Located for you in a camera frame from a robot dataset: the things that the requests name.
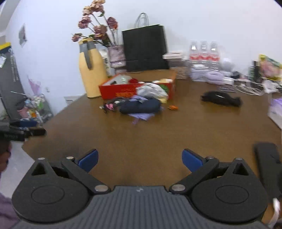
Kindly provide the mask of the milk carton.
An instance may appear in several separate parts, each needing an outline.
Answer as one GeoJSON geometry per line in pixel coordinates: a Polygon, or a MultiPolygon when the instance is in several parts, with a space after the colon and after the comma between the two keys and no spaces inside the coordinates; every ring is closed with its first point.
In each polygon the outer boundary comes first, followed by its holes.
{"type": "Polygon", "coordinates": [[[102,60],[103,60],[104,66],[105,66],[105,70],[106,70],[106,73],[107,73],[107,76],[111,77],[112,73],[111,73],[111,67],[110,67],[110,60],[109,60],[108,51],[107,51],[107,49],[100,49],[99,53],[101,54],[101,57],[102,57],[102,60]]]}

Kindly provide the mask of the purple cloth pouch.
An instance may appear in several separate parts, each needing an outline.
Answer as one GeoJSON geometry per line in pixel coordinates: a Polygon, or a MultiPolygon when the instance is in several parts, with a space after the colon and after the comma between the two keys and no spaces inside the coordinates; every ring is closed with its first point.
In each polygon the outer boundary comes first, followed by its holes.
{"type": "MultiPolygon", "coordinates": [[[[131,97],[131,99],[129,100],[133,100],[133,99],[142,99],[142,100],[147,100],[147,99],[150,99],[150,98],[145,98],[145,97],[141,97],[141,96],[138,96],[138,95],[135,95],[133,97],[131,97]]],[[[136,119],[136,123],[138,122],[138,120],[142,120],[142,121],[148,121],[149,119],[151,119],[152,117],[154,117],[155,115],[157,114],[160,114],[161,112],[163,111],[163,106],[161,104],[161,109],[159,112],[155,113],[155,114],[127,114],[133,118],[136,119]]]]}

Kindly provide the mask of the black phone stand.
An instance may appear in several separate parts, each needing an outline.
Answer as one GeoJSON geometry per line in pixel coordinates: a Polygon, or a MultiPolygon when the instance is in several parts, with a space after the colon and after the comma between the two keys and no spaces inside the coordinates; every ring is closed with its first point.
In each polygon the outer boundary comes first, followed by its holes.
{"type": "Polygon", "coordinates": [[[281,199],[281,159],[274,143],[258,142],[253,146],[260,181],[267,192],[269,202],[281,199]]]}

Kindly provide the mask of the middle water bottle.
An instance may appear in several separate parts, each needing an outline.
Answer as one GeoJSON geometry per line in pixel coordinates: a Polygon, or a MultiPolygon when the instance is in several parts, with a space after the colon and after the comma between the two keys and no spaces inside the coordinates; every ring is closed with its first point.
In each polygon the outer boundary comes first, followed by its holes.
{"type": "Polygon", "coordinates": [[[209,52],[208,52],[208,43],[207,41],[201,41],[199,60],[202,65],[208,68],[209,65],[209,52]]]}

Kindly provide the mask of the right water bottle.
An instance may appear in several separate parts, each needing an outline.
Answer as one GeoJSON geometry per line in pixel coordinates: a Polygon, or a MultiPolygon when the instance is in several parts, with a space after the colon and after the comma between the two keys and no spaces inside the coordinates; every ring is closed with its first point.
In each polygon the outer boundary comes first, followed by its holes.
{"type": "Polygon", "coordinates": [[[219,60],[220,60],[220,55],[218,52],[218,45],[216,42],[211,42],[210,52],[209,52],[209,61],[210,61],[211,70],[219,71],[219,60]]]}

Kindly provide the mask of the red flower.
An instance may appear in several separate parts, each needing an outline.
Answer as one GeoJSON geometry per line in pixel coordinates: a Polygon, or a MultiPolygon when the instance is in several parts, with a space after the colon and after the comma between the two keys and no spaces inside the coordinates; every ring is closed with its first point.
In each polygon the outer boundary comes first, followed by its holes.
{"type": "Polygon", "coordinates": [[[138,83],[138,79],[135,79],[135,78],[131,78],[128,83],[138,83]]]}

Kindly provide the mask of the black glove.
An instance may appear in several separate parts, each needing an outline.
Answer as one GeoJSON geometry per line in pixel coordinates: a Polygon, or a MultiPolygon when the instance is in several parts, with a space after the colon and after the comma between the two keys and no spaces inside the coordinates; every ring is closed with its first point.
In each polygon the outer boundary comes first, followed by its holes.
{"type": "Polygon", "coordinates": [[[201,95],[203,102],[210,102],[222,106],[241,107],[242,101],[240,97],[231,97],[226,92],[208,91],[201,95]]]}

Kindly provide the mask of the green ball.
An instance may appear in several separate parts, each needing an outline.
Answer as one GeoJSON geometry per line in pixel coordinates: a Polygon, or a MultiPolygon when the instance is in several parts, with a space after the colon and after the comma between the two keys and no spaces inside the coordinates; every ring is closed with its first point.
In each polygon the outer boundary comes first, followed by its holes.
{"type": "Polygon", "coordinates": [[[128,84],[131,79],[132,77],[129,75],[119,74],[116,77],[115,81],[117,82],[117,84],[128,84]]]}

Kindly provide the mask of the navy blue pouch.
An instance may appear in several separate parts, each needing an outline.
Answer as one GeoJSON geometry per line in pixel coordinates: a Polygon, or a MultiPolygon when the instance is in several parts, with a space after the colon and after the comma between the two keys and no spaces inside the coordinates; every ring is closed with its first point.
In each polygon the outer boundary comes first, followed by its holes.
{"type": "Polygon", "coordinates": [[[155,98],[127,100],[120,106],[122,114],[155,114],[161,109],[161,102],[155,98]]]}

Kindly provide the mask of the red cardboard box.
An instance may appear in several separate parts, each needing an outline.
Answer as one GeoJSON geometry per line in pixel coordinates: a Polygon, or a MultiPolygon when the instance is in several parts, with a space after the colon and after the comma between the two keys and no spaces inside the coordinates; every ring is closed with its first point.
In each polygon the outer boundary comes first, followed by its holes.
{"type": "Polygon", "coordinates": [[[155,80],[160,80],[162,78],[173,79],[172,83],[160,83],[158,84],[162,89],[164,89],[168,98],[172,99],[175,94],[175,80],[177,71],[173,69],[169,70],[150,70],[142,72],[131,72],[122,73],[124,75],[129,75],[132,78],[138,79],[138,83],[128,83],[128,84],[117,84],[115,81],[116,75],[103,84],[99,86],[101,96],[104,100],[110,100],[115,97],[131,97],[136,94],[136,88],[140,87],[144,83],[151,83],[155,80]]]}

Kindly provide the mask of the white round speaker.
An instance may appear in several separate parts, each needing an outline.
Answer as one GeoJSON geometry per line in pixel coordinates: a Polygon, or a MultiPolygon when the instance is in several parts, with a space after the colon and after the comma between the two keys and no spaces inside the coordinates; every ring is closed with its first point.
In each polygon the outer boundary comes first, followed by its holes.
{"type": "Polygon", "coordinates": [[[221,69],[226,72],[231,72],[233,70],[234,64],[230,58],[222,58],[220,61],[221,69]]]}

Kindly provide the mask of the yellow thermos jug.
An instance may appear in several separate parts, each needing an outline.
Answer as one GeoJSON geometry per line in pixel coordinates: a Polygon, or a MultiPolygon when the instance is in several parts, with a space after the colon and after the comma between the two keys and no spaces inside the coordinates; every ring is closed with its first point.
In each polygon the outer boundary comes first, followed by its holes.
{"type": "Polygon", "coordinates": [[[79,41],[79,51],[79,70],[87,97],[100,97],[99,86],[108,79],[103,58],[91,38],[79,41]]]}

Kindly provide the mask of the left water bottle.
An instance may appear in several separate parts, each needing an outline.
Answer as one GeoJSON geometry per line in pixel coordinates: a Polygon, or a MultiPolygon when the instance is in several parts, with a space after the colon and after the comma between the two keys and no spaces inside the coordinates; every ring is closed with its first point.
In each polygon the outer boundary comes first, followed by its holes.
{"type": "Polygon", "coordinates": [[[199,50],[196,41],[192,41],[189,49],[189,62],[192,67],[194,64],[199,63],[199,50]]]}

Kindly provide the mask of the alpaca plush toy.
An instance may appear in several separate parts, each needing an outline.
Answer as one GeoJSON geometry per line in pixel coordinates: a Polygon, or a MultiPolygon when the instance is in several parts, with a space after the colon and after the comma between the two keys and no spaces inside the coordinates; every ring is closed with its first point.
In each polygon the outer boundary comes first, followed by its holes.
{"type": "Polygon", "coordinates": [[[160,80],[152,81],[152,83],[160,84],[160,83],[172,83],[173,79],[162,78],[160,80]]]}

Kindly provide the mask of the white cloth bag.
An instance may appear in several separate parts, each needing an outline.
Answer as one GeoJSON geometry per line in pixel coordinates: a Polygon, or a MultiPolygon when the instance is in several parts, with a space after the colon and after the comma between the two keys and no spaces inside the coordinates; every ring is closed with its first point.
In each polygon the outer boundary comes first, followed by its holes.
{"type": "Polygon", "coordinates": [[[166,104],[168,100],[167,92],[155,83],[144,83],[136,88],[136,94],[141,97],[155,98],[161,103],[166,104]]]}

